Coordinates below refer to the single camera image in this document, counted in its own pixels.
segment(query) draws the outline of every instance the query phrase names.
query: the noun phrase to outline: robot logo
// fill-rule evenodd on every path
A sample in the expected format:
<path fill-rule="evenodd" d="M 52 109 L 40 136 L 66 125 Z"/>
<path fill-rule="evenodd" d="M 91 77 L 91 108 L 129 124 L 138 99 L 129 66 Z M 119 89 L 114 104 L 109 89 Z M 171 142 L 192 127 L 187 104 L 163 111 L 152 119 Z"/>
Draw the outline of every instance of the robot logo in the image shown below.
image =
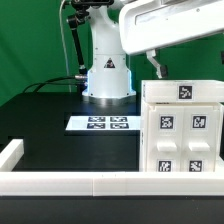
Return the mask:
<path fill-rule="evenodd" d="M 108 59 L 108 61 L 105 64 L 104 68 L 115 68 L 114 63 L 113 63 L 111 58 Z"/>
<path fill-rule="evenodd" d="M 179 99 L 192 100 L 193 99 L 193 87 L 192 86 L 179 86 Z"/>

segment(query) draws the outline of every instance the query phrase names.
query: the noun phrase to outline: metal bracket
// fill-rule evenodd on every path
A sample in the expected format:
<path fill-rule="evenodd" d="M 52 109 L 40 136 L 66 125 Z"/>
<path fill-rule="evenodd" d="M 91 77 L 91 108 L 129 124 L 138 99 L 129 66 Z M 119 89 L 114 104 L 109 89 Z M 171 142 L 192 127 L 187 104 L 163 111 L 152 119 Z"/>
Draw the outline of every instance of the metal bracket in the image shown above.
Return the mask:
<path fill-rule="evenodd" d="M 147 59 L 152 63 L 152 65 L 156 68 L 157 76 L 162 79 L 168 76 L 168 68 L 166 65 L 161 65 L 156 59 L 156 51 L 151 50 L 146 52 Z"/>

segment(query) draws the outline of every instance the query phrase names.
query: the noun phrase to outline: green backdrop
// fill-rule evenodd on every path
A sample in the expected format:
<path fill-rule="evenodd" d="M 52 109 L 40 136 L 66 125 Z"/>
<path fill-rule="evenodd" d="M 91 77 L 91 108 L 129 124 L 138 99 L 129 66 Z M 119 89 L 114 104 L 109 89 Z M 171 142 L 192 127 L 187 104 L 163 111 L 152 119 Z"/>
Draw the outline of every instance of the green backdrop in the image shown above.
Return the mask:
<path fill-rule="evenodd" d="M 33 83 L 66 75 L 59 26 L 61 0 L 19 0 L 0 3 L 0 104 Z M 73 9 L 63 11 L 64 21 Z M 117 19 L 117 12 L 110 12 Z M 64 22 L 71 74 L 77 60 L 71 33 Z M 88 24 L 79 28 L 86 66 L 92 63 L 91 32 Z M 223 34 L 192 41 L 159 51 L 158 59 L 168 65 L 169 79 L 224 80 L 220 52 Z M 145 55 L 128 56 L 134 88 L 142 79 L 157 79 Z M 68 91 L 68 87 L 48 86 L 43 91 Z"/>

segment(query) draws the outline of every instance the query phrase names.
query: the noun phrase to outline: black tabletop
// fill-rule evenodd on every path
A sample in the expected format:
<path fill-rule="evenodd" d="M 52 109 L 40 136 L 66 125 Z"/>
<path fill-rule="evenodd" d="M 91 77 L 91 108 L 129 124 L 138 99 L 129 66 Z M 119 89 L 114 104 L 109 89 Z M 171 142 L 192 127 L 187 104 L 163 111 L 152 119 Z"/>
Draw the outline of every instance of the black tabletop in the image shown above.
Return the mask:
<path fill-rule="evenodd" d="M 138 171 L 138 131 L 68 133 L 70 115 L 140 115 L 140 103 L 100 106 L 77 94 L 17 95 L 0 107 L 1 149 L 24 139 L 14 171 Z M 7 196 L 0 199 L 0 223 L 222 224 L 223 208 L 218 196 Z"/>
<path fill-rule="evenodd" d="M 71 115 L 139 115 L 139 103 L 102 106 L 78 94 L 26 93 L 0 108 L 0 144 L 24 139 L 20 171 L 137 171 L 139 131 L 65 131 Z"/>

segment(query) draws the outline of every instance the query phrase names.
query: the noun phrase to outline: box face with markers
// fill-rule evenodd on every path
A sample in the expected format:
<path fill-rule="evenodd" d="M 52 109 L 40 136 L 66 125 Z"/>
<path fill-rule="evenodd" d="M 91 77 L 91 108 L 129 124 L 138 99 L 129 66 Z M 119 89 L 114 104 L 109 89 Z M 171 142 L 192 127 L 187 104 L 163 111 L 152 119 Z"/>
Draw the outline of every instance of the box face with markers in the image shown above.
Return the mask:
<path fill-rule="evenodd" d="M 142 102 L 140 171 L 214 171 L 222 127 L 219 103 Z"/>

